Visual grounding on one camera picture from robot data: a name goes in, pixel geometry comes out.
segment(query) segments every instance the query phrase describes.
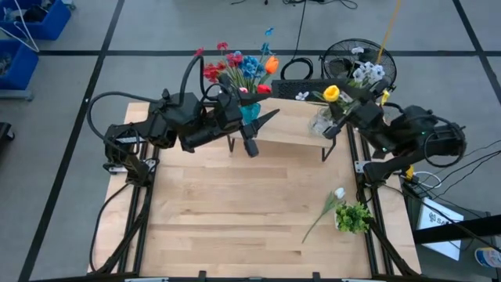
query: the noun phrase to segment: black fan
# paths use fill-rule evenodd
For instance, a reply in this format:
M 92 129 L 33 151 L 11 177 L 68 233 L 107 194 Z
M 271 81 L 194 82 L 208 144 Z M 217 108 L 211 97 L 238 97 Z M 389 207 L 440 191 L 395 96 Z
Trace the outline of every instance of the black fan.
M 362 47 L 364 52 L 353 54 L 351 50 Z M 371 62 L 376 64 L 380 46 L 365 39 L 345 39 L 330 46 L 322 59 L 322 73 L 326 78 L 349 78 L 353 70 L 360 64 Z M 384 49 L 379 63 L 384 69 L 384 77 L 389 85 L 393 85 L 397 78 L 397 67 L 390 53 Z

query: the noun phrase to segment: wooden tabletop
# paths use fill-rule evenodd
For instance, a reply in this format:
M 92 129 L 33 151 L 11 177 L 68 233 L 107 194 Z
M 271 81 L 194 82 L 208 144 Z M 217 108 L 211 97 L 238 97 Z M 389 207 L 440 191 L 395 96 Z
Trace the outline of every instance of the wooden tabletop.
M 280 109 L 280 112 L 259 130 L 256 140 L 325 148 L 332 146 L 332 140 L 313 135 L 308 131 L 310 120 L 319 112 L 321 106 L 302 101 L 274 98 L 259 103 L 261 104 L 260 116 L 275 109 Z M 242 138 L 239 132 L 233 133 L 231 137 Z
M 147 108 L 146 103 L 129 104 L 125 122 L 144 120 Z M 315 146 L 257 143 L 255 158 L 247 156 L 239 140 L 231 154 L 224 138 L 196 148 L 195 154 L 179 146 L 160 152 L 142 276 L 197 277 L 206 270 L 208 277 L 310 278 L 312 272 L 323 278 L 370 277 L 363 234 L 336 230 L 332 214 L 301 243 L 330 191 L 342 186 L 347 201 L 355 202 L 346 131 L 324 163 Z M 123 186 L 124 178 L 111 176 L 106 197 Z M 399 187 L 396 178 L 388 185 Z M 124 234 L 131 194 L 132 189 L 123 192 L 103 213 L 97 266 Z M 388 239 L 420 272 L 402 195 L 380 189 L 380 202 Z M 375 245 L 383 273 L 377 239 Z M 129 258 L 134 251 L 132 244 Z

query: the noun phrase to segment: blue bin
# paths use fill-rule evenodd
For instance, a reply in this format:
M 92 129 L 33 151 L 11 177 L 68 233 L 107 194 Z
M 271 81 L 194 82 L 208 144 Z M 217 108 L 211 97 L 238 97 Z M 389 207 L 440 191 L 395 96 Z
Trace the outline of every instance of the blue bin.
M 37 54 L 17 40 L 0 40 L 0 57 L 4 53 L 12 61 L 7 73 L 0 75 L 0 89 L 26 89 L 38 63 Z
M 17 0 L 17 2 L 19 3 L 21 9 L 28 9 L 32 5 L 41 4 L 41 0 Z M 3 27 L 5 30 L 19 38 L 25 38 L 24 34 L 16 27 L 18 26 L 24 31 L 24 25 L 22 22 L 14 25 L 14 22 L 4 21 L 4 7 L 17 11 L 17 6 L 14 0 L 2 0 L 0 2 L 0 27 Z M 30 31 L 31 37 L 34 39 L 56 40 L 61 34 L 61 31 L 63 31 L 64 26 L 66 26 L 70 16 L 70 10 L 66 7 L 66 5 L 64 5 L 61 0 L 55 0 L 54 4 L 52 4 L 49 12 L 41 23 L 26 23 L 26 27 Z

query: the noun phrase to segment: teal vase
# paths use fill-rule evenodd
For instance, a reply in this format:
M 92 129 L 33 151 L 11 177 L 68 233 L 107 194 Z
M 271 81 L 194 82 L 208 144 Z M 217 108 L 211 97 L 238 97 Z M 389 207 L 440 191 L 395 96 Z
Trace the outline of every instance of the teal vase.
M 258 118 L 259 112 L 261 111 L 261 105 L 259 103 L 253 103 L 252 105 L 241 107 L 240 111 L 242 112 L 243 123 L 248 125 Z

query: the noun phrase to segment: yellow tulip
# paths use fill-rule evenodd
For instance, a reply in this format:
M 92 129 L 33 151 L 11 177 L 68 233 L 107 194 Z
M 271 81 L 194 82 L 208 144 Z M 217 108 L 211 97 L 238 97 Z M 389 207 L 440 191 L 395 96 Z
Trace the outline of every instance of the yellow tulip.
M 274 74 L 279 68 L 279 60 L 275 56 L 269 57 L 266 62 L 265 69 L 267 74 Z
M 327 102 L 336 102 L 339 98 L 339 88 L 336 85 L 331 85 L 323 92 L 323 98 Z

